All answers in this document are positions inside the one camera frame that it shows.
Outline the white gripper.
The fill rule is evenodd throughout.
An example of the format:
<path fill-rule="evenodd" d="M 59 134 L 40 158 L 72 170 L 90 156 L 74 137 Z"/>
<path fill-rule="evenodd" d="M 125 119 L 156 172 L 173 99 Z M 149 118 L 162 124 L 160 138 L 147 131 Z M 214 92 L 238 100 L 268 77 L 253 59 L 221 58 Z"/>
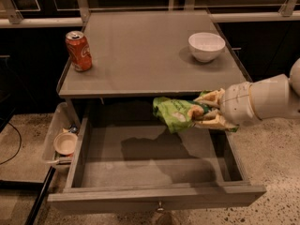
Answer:
<path fill-rule="evenodd" d="M 238 126 L 252 126 L 261 122 L 255 114 L 250 101 L 251 82 L 234 84 L 226 90 L 220 88 L 213 91 L 202 91 L 195 102 L 218 108 L 222 115 L 217 114 L 212 120 L 196 121 L 197 128 L 208 128 L 236 132 Z"/>

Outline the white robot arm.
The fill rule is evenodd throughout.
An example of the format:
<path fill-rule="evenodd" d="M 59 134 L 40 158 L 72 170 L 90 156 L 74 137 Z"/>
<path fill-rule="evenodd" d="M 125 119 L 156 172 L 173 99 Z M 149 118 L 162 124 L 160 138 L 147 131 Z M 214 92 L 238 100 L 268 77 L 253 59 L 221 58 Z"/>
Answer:
<path fill-rule="evenodd" d="M 211 100 L 218 108 L 208 118 L 195 121 L 198 128 L 237 130 L 270 118 L 300 118 L 300 59 L 290 76 L 280 74 L 258 82 L 242 82 L 224 91 L 210 92 L 198 98 Z"/>

